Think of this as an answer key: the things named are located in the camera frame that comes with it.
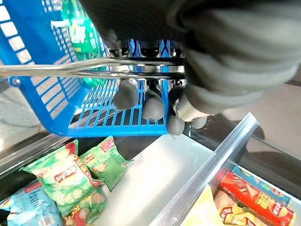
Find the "left robot hand black cloth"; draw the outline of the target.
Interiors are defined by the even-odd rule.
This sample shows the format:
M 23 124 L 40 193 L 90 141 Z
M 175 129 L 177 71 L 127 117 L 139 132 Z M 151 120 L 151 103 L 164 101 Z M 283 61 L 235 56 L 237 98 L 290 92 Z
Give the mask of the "left robot hand black cloth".
M 187 85 L 170 90 L 167 131 L 240 107 L 290 80 L 301 62 L 298 0 L 83 0 L 112 50 L 136 39 L 178 43 Z

